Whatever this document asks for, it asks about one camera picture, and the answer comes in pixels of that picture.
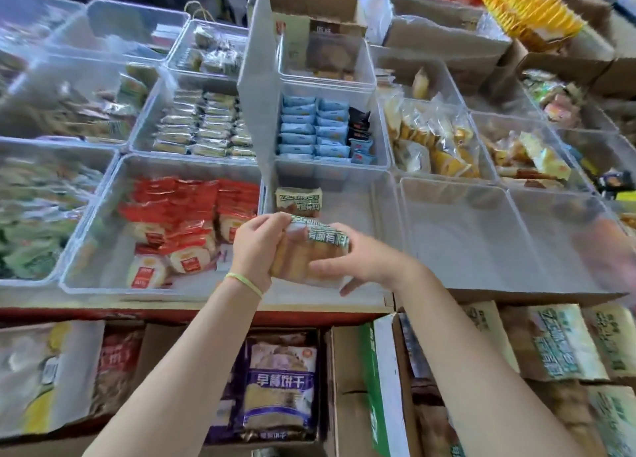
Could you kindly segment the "clear bin with mixed pastries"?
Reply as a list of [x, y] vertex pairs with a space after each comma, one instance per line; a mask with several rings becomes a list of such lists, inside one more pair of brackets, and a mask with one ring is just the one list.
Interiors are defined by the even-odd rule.
[[471, 119], [476, 127], [477, 135], [480, 136], [480, 132], [485, 129], [494, 129], [496, 126], [503, 126], [506, 130], [537, 130], [545, 141], [556, 148], [572, 168], [572, 175], [567, 183], [566, 191], [570, 192], [590, 192], [590, 182], [583, 175], [583, 170], [574, 161], [574, 157], [571, 156], [564, 146], [558, 141], [557, 136], [548, 127], [547, 123], [539, 120], [525, 119], [514, 116], [504, 116], [499, 114], [491, 114], [485, 112], [472, 112]]

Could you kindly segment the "white and yellow snack bag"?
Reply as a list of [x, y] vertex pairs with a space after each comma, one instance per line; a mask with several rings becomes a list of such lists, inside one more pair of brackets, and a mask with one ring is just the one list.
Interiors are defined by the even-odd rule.
[[104, 321], [0, 329], [0, 440], [89, 417]]

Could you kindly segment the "clear bin with blue packets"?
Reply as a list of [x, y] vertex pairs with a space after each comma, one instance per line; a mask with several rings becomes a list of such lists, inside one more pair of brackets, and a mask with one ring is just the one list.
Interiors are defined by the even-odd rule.
[[294, 162], [294, 163], [312, 163], [312, 164], [329, 164], [339, 166], [369, 166], [377, 168], [379, 170], [388, 171], [391, 166], [391, 155], [389, 148], [389, 139], [384, 129], [384, 119], [381, 113], [381, 107], [375, 100], [373, 93], [366, 93], [360, 91], [353, 91], [347, 89], [337, 89], [334, 87], [314, 85], [310, 83], [293, 83], [282, 82], [281, 95], [279, 101], [279, 107], [281, 102], [281, 96], [294, 95], [294, 96], [316, 96], [320, 98], [329, 98], [337, 101], [343, 101], [348, 103], [351, 107], [355, 107], [359, 110], [370, 111], [370, 140], [349, 140], [348, 143], [352, 150], [351, 162], [344, 163], [342, 161], [305, 161], [299, 159], [286, 159], [280, 158], [276, 155], [275, 146], [275, 159], [274, 168], [277, 162]]

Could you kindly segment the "white plastic bag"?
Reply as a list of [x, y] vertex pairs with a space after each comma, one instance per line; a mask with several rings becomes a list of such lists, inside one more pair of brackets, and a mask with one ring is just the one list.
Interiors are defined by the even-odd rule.
[[366, 39], [371, 45], [382, 46], [393, 19], [391, 0], [358, 0], [367, 24]]

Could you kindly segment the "purple biscuit bag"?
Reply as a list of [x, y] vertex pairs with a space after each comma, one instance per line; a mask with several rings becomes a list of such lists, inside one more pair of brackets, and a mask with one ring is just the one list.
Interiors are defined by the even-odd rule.
[[251, 343], [238, 422], [246, 438], [314, 429], [318, 362], [315, 346]]

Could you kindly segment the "pile of green snack bags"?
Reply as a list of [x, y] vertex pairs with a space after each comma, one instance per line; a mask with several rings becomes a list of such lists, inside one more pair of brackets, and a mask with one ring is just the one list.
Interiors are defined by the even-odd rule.
[[74, 156], [0, 159], [0, 281], [52, 274], [104, 175]]

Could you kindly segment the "big green-labelled cake bag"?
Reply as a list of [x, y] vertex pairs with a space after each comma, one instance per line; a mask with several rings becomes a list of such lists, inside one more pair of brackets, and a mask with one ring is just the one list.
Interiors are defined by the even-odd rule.
[[520, 367], [495, 301], [474, 302], [462, 305], [465, 314], [491, 342], [506, 362], [519, 374]]
[[583, 317], [612, 380], [636, 380], [636, 317], [624, 306], [606, 302], [583, 308]]
[[523, 379], [610, 380], [580, 305], [507, 306], [499, 315]]
[[636, 457], [636, 393], [629, 386], [585, 386], [595, 426], [609, 457]]

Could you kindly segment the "pile of mixed pastry packets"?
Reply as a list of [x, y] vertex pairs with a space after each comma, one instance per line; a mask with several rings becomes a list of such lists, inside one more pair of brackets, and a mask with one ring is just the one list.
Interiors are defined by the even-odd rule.
[[487, 148], [503, 184], [548, 190], [564, 190], [572, 168], [560, 152], [537, 130], [485, 129], [480, 139]]

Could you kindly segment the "grey upright plastic panel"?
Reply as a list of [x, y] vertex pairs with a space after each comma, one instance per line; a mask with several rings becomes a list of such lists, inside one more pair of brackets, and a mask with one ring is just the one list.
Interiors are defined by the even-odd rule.
[[281, 95], [277, 47], [270, 0], [256, 0], [237, 88], [258, 167], [267, 182], [274, 172]]

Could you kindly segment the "clear bin nearly empty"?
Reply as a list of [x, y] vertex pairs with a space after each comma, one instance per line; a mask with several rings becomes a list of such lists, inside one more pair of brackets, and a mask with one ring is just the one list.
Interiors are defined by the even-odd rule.
[[73, 56], [113, 56], [162, 64], [189, 20], [185, 11], [91, 0], [53, 31], [46, 46]]

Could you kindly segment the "person's right hand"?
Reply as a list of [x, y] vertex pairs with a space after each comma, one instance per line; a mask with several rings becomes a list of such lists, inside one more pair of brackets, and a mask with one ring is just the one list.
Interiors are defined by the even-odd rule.
[[332, 227], [343, 231], [350, 239], [349, 252], [344, 256], [362, 259], [370, 283], [379, 284], [393, 293], [414, 288], [415, 284], [431, 275], [428, 268], [412, 256], [396, 250], [374, 237], [361, 233], [342, 223]]

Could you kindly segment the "person's left forearm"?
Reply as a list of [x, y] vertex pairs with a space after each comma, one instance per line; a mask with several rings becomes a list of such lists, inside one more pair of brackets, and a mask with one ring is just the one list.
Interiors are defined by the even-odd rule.
[[260, 301], [224, 279], [82, 457], [197, 457]]

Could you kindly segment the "bundle of green-labelled cake packets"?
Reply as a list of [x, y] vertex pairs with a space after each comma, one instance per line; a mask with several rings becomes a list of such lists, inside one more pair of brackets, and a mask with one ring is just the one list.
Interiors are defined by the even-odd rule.
[[314, 260], [342, 257], [350, 239], [341, 230], [317, 219], [291, 216], [291, 222], [276, 247], [270, 276], [284, 281], [324, 288], [339, 288], [343, 278], [324, 278], [309, 268]]

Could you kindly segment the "rows of pale green packets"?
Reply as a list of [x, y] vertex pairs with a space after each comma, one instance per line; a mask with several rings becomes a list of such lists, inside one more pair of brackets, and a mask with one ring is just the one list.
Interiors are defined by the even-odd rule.
[[150, 134], [150, 151], [256, 162], [240, 98], [204, 89], [177, 89]]

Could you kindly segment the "clear bin with colourful sweets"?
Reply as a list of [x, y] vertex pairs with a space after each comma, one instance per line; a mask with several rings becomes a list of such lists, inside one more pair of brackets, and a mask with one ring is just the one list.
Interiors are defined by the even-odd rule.
[[[564, 78], [561, 78], [561, 79], [564, 80], [565, 82], [571, 82], [571, 81], [566, 80]], [[614, 130], [615, 129], [614, 124], [610, 121], [608, 116], [606, 116], [603, 113], [602, 109], [588, 95], [587, 89], [584, 86], [579, 85], [578, 83], [576, 83], [576, 84], [586, 91], [586, 96], [585, 96], [585, 102], [584, 102], [584, 106], [583, 106], [582, 113], [581, 113], [581, 115], [582, 115], [582, 124], [581, 124], [580, 127], [573, 128], [573, 129], [581, 129], [581, 130], [587, 130], [587, 131], [612, 131], [612, 130]], [[545, 116], [542, 113], [542, 111], [535, 104], [535, 102], [533, 102], [533, 100], [529, 97], [529, 95], [528, 95], [527, 91], [525, 90], [523, 84], [522, 84], [522, 86], [523, 86], [524, 92], [526, 93], [528, 98], [531, 100], [533, 105], [537, 108], [542, 120], [545, 123], [547, 123], [549, 126], [552, 126], [555, 129], [568, 129], [568, 128], [563, 128], [563, 127], [560, 127], [560, 126], [558, 126], [558, 125], [556, 125], [554, 123], [549, 122], [547, 120], [547, 118], [545, 118]]]

